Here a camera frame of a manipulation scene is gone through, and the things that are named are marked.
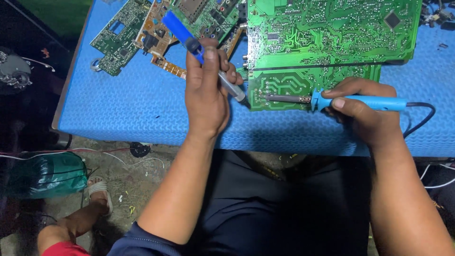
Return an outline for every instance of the left hand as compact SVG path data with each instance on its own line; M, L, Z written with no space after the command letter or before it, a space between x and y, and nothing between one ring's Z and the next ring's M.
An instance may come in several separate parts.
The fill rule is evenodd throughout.
M187 52L187 88L185 104L188 111L188 135L203 139L216 138L229 120L228 93L221 87L218 71L226 72L233 84L242 84L243 79L235 72L235 66L228 62L226 53L215 47L218 41L204 38L199 42L204 46L204 65Z

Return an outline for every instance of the blue sleeve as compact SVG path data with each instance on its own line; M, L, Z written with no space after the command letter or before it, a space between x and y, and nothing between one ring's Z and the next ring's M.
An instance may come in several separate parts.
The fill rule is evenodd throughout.
M152 235L133 223L124 237L112 246L107 256L181 256L180 245Z

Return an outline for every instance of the right hand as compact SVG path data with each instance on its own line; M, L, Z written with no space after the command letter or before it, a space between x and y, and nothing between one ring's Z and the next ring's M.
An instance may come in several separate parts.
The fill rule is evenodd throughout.
M347 77L332 90L323 91L322 96L334 99L331 102L333 110L354 118L354 131L369 147L382 148L403 140L398 112L376 111L359 100L344 97L353 94L396 97L393 87L360 77Z

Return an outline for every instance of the sandal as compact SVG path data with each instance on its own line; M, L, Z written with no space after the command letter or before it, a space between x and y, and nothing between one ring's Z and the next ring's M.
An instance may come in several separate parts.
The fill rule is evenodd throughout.
M88 198L90 199L91 194L99 191L105 191L107 192L107 206L109 207L109 212L105 214L104 216L108 216L112 213L113 208L112 208L112 200L111 200L111 194L109 193L109 189L107 188L107 182L104 181L104 178L101 176L93 176L88 179L88 181L92 182L92 185L88 187Z

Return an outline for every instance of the table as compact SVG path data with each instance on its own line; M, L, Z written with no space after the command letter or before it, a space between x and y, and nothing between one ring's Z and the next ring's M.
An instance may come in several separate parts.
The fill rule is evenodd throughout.
M188 131L184 103L185 81L150 63L151 55L137 53L122 72L111 77L93 72L92 59L103 54L90 42L123 6L95 0L81 35L53 122L63 132L115 141L182 144ZM435 116L407 139L413 156L444 157L455 153L455 32L421 26L414 59L404 66L382 68L381 83L390 84L399 97L428 102ZM439 47L445 43L449 47ZM242 38L231 62L242 66L247 39ZM170 47L166 58L185 67L182 45ZM249 112L231 100L231 120L217 147L263 152L320 155L368 155L366 146L332 118L299 110ZM407 108L401 114L402 130L429 113Z

